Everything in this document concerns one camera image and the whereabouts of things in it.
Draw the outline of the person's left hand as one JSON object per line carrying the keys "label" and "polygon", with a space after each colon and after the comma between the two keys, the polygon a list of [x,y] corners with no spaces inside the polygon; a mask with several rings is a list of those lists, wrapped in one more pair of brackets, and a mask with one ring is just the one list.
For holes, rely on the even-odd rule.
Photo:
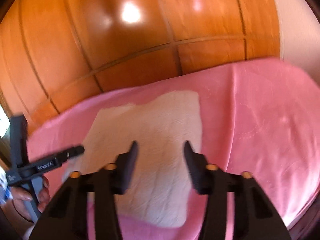
{"label": "person's left hand", "polygon": [[[40,213],[45,210],[47,204],[50,202],[49,180],[46,177],[42,177],[42,179],[43,188],[38,194],[39,204],[37,206]],[[26,202],[31,202],[33,200],[31,194],[21,187],[11,187],[10,191],[12,194],[12,202],[17,212],[26,220],[33,221],[25,205]]]}

